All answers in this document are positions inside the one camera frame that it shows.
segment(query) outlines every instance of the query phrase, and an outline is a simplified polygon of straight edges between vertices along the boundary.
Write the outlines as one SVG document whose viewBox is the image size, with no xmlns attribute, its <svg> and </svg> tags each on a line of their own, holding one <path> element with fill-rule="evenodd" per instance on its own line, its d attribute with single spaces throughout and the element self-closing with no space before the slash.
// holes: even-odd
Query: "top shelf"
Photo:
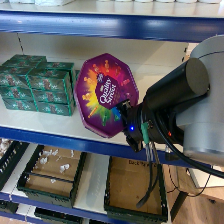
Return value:
<svg viewBox="0 0 224 224">
<path fill-rule="evenodd" d="M 224 2 L 78 0 L 59 7 L 0 4 L 0 32 L 201 42 L 223 34 L 223 22 Z"/>
</svg>

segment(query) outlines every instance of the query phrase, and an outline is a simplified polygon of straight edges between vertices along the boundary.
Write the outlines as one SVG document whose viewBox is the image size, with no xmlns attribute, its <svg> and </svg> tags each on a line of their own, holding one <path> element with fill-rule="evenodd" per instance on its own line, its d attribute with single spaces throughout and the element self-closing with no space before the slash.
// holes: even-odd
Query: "purple octagonal tin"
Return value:
<svg viewBox="0 0 224 224">
<path fill-rule="evenodd" d="M 74 95 L 84 126 L 106 138 L 125 128 L 116 104 L 129 99 L 135 106 L 139 97 L 130 68 L 110 54 L 83 64 Z"/>
</svg>

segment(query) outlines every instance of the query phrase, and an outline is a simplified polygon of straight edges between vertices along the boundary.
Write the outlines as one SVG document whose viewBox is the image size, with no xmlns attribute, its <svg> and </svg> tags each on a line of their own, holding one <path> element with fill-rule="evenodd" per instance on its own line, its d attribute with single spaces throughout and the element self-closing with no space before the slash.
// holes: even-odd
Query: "black tray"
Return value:
<svg viewBox="0 0 224 224">
<path fill-rule="evenodd" d="M 89 224 L 103 224 L 103 223 L 107 223 L 107 222 L 100 222 L 100 221 L 96 221 L 96 220 L 89 220 Z"/>
<path fill-rule="evenodd" d="M 59 194 L 53 194 L 53 193 L 35 190 L 35 189 L 29 189 L 25 187 L 26 182 L 29 178 L 29 174 L 27 173 L 32 172 L 33 167 L 35 167 L 35 164 L 38 161 L 40 157 L 40 153 L 42 153 L 43 149 L 44 149 L 43 145 L 37 146 L 30 161 L 27 163 L 25 170 L 23 171 L 21 177 L 19 178 L 19 181 L 17 183 L 17 189 L 19 191 L 23 191 L 31 200 L 72 208 L 75 202 L 76 194 L 78 191 L 79 180 L 81 178 L 81 174 L 82 174 L 87 153 L 83 153 L 83 152 L 81 153 L 80 160 L 79 160 L 78 167 L 77 167 L 76 174 L 73 181 L 73 187 L 70 191 L 70 196 L 66 197 Z"/>
<path fill-rule="evenodd" d="M 14 214 L 18 209 L 19 204 L 0 200 L 0 211 Z"/>
<path fill-rule="evenodd" d="M 44 222 L 53 224 L 81 224 L 82 218 L 47 209 L 36 208 L 34 215 L 41 218 Z"/>
<path fill-rule="evenodd" d="M 141 211 L 134 211 L 130 209 L 110 206 L 110 172 L 111 172 L 112 160 L 113 158 L 110 157 L 108 174 L 107 174 L 106 190 L 105 190 L 105 196 L 104 196 L 104 209 L 107 212 L 108 217 L 127 221 L 130 223 L 139 223 L 139 224 L 142 224 L 142 223 L 158 224 L 162 222 L 167 222 L 168 209 L 167 209 L 166 191 L 164 186 L 162 166 L 157 165 L 157 171 L 159 173 L 158 181 L 159 181 L 161 208 L 162 208 L 162 214 L 159 215 L 159 214 L 151 214 L 151 213 L 146 213 Z"/>
<path fill-rule="evenodd" d="M 29 143 L 14 141 L 0 159 L 0 190 L 4 187 Z"/>
</svg>

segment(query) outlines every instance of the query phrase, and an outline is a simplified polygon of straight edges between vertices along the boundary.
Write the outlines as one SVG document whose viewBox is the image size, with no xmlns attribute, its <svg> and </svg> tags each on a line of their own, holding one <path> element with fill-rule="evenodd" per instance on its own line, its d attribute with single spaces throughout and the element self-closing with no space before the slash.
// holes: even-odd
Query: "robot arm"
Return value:
<svg viewBox="0 0 224 224">
<path fill-rule="evenodd" d="M 224 164 L 224 49 L 219 49 L 223 43 L 224 36 L 202 42 L 193 58 L 147 90 L 141 104 L 126 111 L 122 107 L 128 102 L 117 106 L 126 116 L 126 140 L 136 152 L 142 148 L 141 124 L 147 123 L 150 141 L 165 143 L 193 167 L 224 178 L 224 173 L 195 161 Z M 183 146 L 183 153 L 176 143 Z"/>
</svg>

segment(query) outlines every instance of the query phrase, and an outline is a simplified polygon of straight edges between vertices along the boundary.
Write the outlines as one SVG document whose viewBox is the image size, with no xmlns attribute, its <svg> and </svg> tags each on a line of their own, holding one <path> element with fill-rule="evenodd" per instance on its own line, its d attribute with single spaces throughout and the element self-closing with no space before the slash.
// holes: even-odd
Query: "metal shelf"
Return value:
<svg viewBox="0 0 224 224">
<path fill-rule="evenodd" d="M 61 7 L 0 5 L 0 32 L 201 42 L 223 34 L 223 22 L 222 4 L 78 0 Z"/>
<path fill-rule="evenodd" d="M 149 85 L 154 84 L 163 75 L 135 75 L 142 101 Z M 8 139 L 50 145 L 83 152 L 98 153 L 136 160 L 146 160 L 145 150 L 135 153 L 127 145 L 123 133 L 113 138 L 102 138 L 87 130 L 81 121 L 78 109 L 73 116 L 65 117 L 54 114 L 7 110 L 0 98 L 0 136 Z M 182 160 L 168 162 L 165 160 L 165 146 L 156 144 L 160 162 L 176 166 L 188 164 Z"/>
<path fill-rule="evenodd" d="M 21 221 L 26 221 L 26 214 L 27 214 L 29 208 L 30 208 L 29 205 L 19 204 L 19 207 L 18 207 L 15 214 L 7 213 L 7 212 L 0 212 L 0 216 L 7 217 L 7 218 L 10 218 L 10 219 L 17 219 L 17 220 L 21 220 Z"/>
<path fill-rule="evenodd" d="M 2 189 L 1 193 L 8 195 L 8 201 L 49 209 L 52 211 L 62 212 L 88 219 L 99 220 L 107 223 L 127 224 L 123 221 L 108 218 L 106 212 L 104 211 L 103 203 L 109 156 L 97 154 L 87 155 L 82 177 L 79 183 L 77 198 L 72 209 L 30 200 L 25 195 L 25 193 L 18 191 L 16 185 L 19 176 L 25 169 L 25 166 L 32 156 L 36 146 L 37 145 L 35 144 L 29 145 L 25 154 L 17 164 L 9 180 Z"/>
</svg>

